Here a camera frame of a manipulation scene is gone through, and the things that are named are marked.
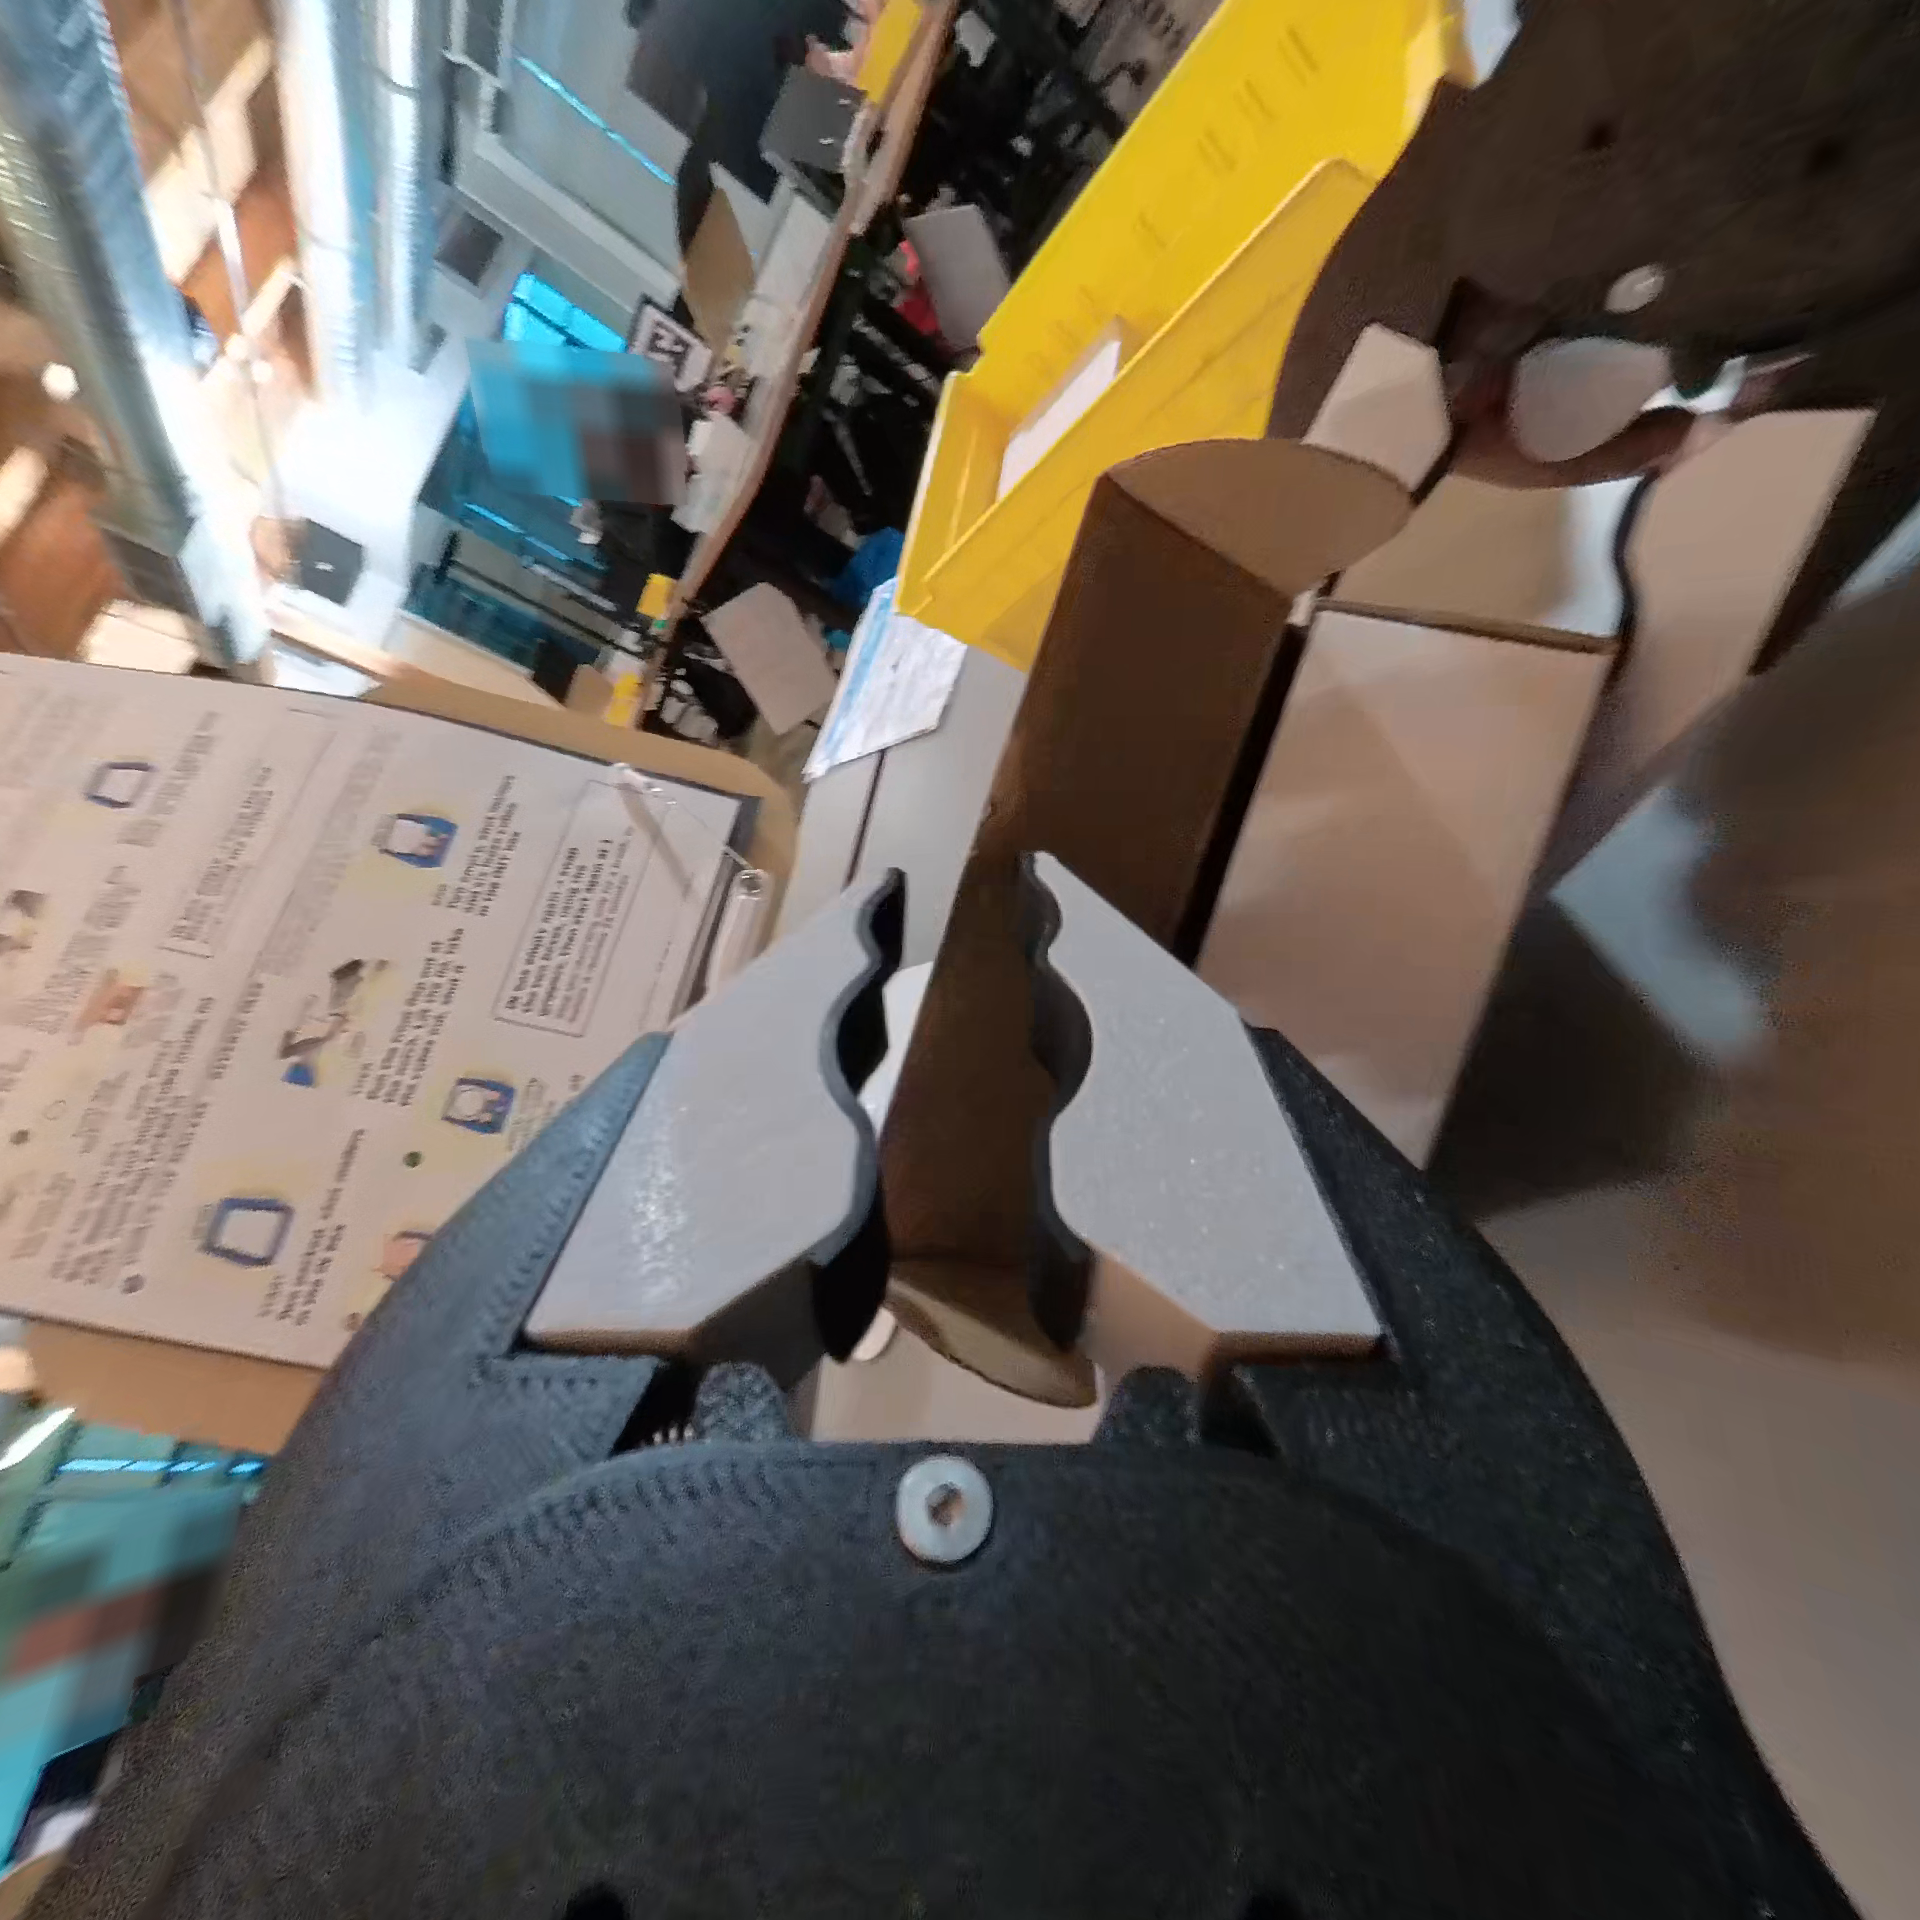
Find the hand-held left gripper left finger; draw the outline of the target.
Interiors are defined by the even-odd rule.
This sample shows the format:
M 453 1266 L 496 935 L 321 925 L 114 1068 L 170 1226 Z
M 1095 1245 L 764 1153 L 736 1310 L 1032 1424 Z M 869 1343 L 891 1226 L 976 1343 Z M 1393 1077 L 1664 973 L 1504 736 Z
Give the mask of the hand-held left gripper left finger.
M 890 1280 L 874 1117 L 905 876 L 849 887 L 675 1023 L 524 1335 L 549 1352 L 847 1360 Z

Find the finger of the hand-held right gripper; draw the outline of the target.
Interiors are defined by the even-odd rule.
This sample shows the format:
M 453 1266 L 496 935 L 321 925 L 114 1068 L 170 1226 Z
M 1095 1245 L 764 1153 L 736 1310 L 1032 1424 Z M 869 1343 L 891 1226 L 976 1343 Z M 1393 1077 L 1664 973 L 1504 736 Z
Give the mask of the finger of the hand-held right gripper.
M 1435 351 L 1369 325 L 1303 441 L 1416 481 L 1444 453 L 1447 428 Z M 1636 492 L 1634 478 L 1509 489 L 1447 471 L 1395 537 L 1333 580 L 1328 601 L 1472 632 L 1619 632 L 1617 551 Z
M 1649 493 L 1626 548 L 1619 813 L 1756 665 L 1876 417 L 1872 405 L 1752 416 Z

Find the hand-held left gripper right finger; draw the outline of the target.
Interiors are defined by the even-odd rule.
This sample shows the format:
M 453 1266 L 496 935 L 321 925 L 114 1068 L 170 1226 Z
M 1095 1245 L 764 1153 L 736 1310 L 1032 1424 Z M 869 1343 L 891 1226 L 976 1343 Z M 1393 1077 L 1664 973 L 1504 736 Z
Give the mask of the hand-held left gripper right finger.
M 1050 852 L 1024 856 L 1024 959 L 1040 1325 L 1099 1378 L 1373 1352 L 1361 1261 L 1235 1007 Z

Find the white cardboard box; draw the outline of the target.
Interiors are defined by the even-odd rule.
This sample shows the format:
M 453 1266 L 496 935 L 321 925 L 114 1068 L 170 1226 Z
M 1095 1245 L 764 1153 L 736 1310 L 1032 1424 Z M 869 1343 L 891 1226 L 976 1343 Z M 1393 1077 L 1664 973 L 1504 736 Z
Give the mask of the white cardboard box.
M 880 1133 L 890 1304 L 973 1375 L 1088 1408 L 1035 1317 L 1019 856 L 1056 855 L 1428 1160 L 1617 669 L 1617 630 L 1328 601 L 1413 508 L 1283 439 L 1104 476 L 1073 543 Z
M 1107 325 L 1076 353 L 1010 432 L 999 460 L 996 498 L 1008 496 L 1093 410 L 1117 380 L 1130 353 L 1130 330 L 1120 321 Z

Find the yellow storage bin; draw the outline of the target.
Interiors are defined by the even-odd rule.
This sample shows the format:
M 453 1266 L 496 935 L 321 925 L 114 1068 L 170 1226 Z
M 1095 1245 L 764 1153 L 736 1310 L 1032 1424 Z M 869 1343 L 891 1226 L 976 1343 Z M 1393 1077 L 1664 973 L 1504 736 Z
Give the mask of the yellow storage bin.
M 948 375 L 899 609 L 1028 668 L 1097 479 L 1266 432 L 1301 309 L 1434 89 L 1474 85 L 1466 5 L 1229 2 L 1141 106 Z M 1117 380 L 1008 496 L 1016 425 L 1112 321 Z

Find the grey desk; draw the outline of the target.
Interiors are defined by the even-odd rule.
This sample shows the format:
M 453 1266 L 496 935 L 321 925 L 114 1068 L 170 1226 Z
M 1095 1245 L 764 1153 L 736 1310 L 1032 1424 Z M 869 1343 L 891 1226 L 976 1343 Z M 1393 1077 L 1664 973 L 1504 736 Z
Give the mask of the grey desk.
M 1525 913 L 1426 1117 L 1797 1813 L 1916 1914 L 1916 658 L 1736 698 Z

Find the laminated instruction sheet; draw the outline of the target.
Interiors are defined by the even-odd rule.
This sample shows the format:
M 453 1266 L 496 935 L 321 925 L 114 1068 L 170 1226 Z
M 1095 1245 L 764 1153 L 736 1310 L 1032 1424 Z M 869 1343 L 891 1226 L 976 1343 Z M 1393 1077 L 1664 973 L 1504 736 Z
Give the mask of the laminated instruction sheet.
M 900 613 L 896 601 L 899 578 L 890 578 L 863 609 L 832 704 L 803 766 L 804 783 L 932 734 L 945 722 L 969 646 Z

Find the beige sign board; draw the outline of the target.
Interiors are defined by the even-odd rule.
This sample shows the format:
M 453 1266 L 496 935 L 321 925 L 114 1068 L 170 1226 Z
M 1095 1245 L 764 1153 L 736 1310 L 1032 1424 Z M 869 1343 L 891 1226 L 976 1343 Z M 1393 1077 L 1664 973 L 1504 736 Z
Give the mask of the beige sign board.
M 786 591 L 757 582 L 703 613 L 703 624 L 775 736 L 826 716 L 836 672 L 823 640 Z

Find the long wooden table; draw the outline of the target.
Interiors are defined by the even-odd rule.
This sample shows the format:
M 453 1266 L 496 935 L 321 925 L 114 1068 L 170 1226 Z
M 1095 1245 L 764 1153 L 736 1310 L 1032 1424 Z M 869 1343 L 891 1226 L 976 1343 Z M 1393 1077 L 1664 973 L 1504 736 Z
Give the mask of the long wooden table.
M 753 282 L 723 312 L 720 351 L 739 360 L 753 385 L 736 437 L 723 441 L 717 476 L 692 489 L 703 525 L 685 565 L 669 586 L 649 589 L 641 606 L 652 630 L 641 656 L 644 727 L 653 725 L 665 694 L 668 646 L 775 464 L 853 241 L 896 197 L 957 9 L 954 2 L 884 5 L 855 85 L 801 65 L 781 86 L 761 141 L 781 178 L 773 237 L 757 258 Z

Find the black white marker tag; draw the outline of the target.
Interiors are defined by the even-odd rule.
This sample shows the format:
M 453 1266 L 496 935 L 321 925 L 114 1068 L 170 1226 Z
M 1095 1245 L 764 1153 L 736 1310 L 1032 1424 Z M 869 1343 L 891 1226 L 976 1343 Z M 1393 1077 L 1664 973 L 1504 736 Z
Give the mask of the black white marker tag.
M 634 312 L 628 351 L 658 365 L 682 394 L 700 392 L 713 368 L 713 349 L 695 327 L 653 298 L 642 298 Z

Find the narrow silver duct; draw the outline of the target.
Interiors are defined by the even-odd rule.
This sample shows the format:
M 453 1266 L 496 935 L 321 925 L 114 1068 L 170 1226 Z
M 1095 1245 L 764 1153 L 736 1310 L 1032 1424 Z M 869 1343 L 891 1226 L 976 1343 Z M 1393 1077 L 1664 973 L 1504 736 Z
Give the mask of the narrow silver duct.
M 280 117 L 321 394 L 426 368 L 443 2 L 275 2 Z

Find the silver ventilation duct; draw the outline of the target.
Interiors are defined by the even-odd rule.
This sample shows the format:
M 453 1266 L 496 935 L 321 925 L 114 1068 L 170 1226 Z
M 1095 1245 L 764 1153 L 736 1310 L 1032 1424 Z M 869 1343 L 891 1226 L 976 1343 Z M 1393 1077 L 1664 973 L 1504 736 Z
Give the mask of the silver ventilation duct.
M 3 175 L 17 273 L 106 439 L 106 521 L 179 562 L 204 512 L 202 394 L 100 5 L 3 5 Z

